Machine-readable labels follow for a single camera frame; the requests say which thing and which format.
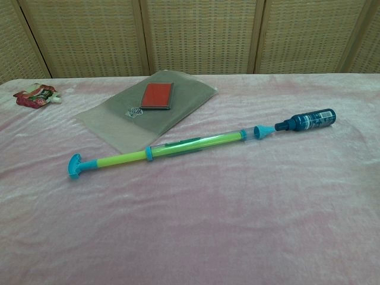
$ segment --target candy wrapper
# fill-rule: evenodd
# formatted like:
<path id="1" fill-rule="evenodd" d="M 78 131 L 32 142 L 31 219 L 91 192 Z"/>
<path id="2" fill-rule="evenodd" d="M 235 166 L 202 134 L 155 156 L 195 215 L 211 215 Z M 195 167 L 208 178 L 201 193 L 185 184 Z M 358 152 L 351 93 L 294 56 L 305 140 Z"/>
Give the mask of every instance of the candy wrapper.
<path id="1" fill-rule="evenodd" d="M 16 103 L 22 106 L 38 109 L 50 102 L 61 103 L 59 93 L 53 86 L 35 83 L 25 90 L 13 95 L 16 97 Z"/>

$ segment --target red notebook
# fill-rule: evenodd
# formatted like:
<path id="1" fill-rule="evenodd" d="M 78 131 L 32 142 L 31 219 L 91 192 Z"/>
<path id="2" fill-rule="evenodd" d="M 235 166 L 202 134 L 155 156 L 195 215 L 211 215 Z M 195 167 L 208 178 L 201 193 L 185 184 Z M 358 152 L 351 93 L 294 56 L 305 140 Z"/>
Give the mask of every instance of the red notebook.
<path id="1" fill-rule="evenodd" d="M 170 109 L 173 93 L 173 83 L 149 83 L 142 97 L 142 110 Z"/>

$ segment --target yellow-green tube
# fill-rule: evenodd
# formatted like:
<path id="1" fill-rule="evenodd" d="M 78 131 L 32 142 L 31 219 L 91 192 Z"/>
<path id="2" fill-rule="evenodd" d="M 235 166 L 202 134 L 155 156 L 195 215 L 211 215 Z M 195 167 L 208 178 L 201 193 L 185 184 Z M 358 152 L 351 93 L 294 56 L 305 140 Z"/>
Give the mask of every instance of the yellow-green tube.
<path id="1" fill-rule="evenodd" d="M 147 155 L 145 150 L 137 151 L 135 153 L 121 154 L 120 156 L 110 156 L 97 160 L 97 167 L 105 167 L 115 164 L 121 164 L 126 162 L 134 162 L 136 160 L 146 159 Z"/>

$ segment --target sticker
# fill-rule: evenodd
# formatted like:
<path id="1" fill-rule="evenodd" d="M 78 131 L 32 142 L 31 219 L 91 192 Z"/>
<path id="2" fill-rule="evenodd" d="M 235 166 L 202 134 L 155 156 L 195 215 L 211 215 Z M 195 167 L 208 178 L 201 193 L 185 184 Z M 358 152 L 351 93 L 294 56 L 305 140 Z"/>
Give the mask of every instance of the sticker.
<path id="1" fill-rule="evenodd" d="M 144 112 L 143 112 L 143 110 L 141 110 L 141 108 L 135 107 L 135 108 L 128 109 L 128 112 L 126 112 L 126 115 L 131 117 L 131 118 L 136 118 L 137 116 L 140 116 L 143 113 Z"/>

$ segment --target white cap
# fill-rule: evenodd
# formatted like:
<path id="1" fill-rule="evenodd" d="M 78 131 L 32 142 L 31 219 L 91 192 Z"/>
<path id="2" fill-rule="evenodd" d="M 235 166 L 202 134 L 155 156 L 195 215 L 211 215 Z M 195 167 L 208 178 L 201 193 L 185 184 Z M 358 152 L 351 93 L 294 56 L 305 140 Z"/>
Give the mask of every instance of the white cap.
<path id="1" fill-rule="evenodd" d="M 51 98 L 52 103 L 62 103 L 62 99 L 59 97 L 53 97 Z"/>

